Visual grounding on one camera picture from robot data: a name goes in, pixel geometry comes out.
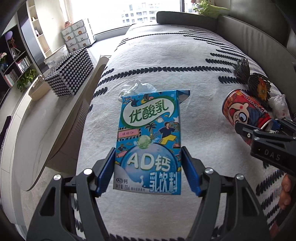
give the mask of blue drink carton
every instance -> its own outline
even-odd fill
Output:
[[[113,189],[181,194],[179,104],[190,91],[122,97]]]

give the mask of potted plant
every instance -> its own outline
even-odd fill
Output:
[[[35,79],[36,70],[27,70],[24,75],[17,81],[17,87],[22,92],[31,85],[31,82]]]

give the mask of human hand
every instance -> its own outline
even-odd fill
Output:
[[[288,206],[291,203],[291,196],[289,194],[289,191],[292,187],[292,182],[289,179],[288,175],[286,174],[281,182],[282,191],[279,198],[279,206],[282,210],[285,210],[286,206]]]

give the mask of drawer unit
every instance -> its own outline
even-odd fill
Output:
[[[79,46],[79,48],[83,48],[83,47],[88,46],[88,45],[90,45],[90,44],[91,44],[90,39],[86,39],[86,40],[84,40],[84,41],[79,42],[79,43],[78,43],[78,46]]]
[[[86,40],[88,38],[92,37],[91,35],[88,35],[87,33],[81,34],[76,37],[77,42],[81,42],[83,40]]]
[[[66,45],[67,45],[67,47],[71,47],[71,46],[75,45],[76,43],[77,43],[77,40],[76,40],[76,38],[74,38],[74,39],[67,41]]]
[[[81,35],[81,34],[83,34],[85,32],[86,32],[86,27],[82,27],[82,28],[79,28],[79,29],[75,30],[74,35],[79,36],[79,35]]]
[[[74,33],[72,32],[72,33],[69,33],[68,35],[66,35],[65,37],[64,37],[64,40],[65,41],[69,41],[69,40],[71,40],[71,39],[73,39],[75,36],[74,36]]]
[[[65,28],[63,31],[62,31],[62,35],[63,36],[66,36],[67,34],[71,33],[72,32],[72,28],[71,26],[70,27],[67,27]]]
[[[73,31],[75,31],[75,30],[77,30],[77,29],[79,29],[79,28],[81,28],[81,27],[87,25],[88,23],[89,23],[89,22],[88,22],[88,19],[80,20],[80,21],[78,21],[78,22],[72,24],[72,25],[71,25],[71,28],[72,28]]]
[[[73,51],[75,51],[75,50],[78,50],[78,49],[80,49],[79,46],[78,46],[78,44],[75,44],[75,45],[73,45],[73,46],[71,46],[71,47],[68,48],[68,50],[69,50],[70,53],[73,52]]]

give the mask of metal screw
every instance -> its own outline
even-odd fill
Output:
[[[206,168],[206,169],[205,169],[205,172],[206,172],[207,174],[212,174],[212,173],[214,172],[214,170],[213,170],[212,168]]]
[[[243,174],[237,174],[237,179],[238,180],[243,180],[244,179],[244,175]]]
[[[61,179],[61,175],[60,174],[56,174],[54,175],[54,180],[57,181],[57,180],[60,180]]]
[[[90,174],[92,173],[92,169],[87,168],[87,169],[85,169],[85,170],[83,171],[83,173],[84,173],[85,175],[90,175]]]

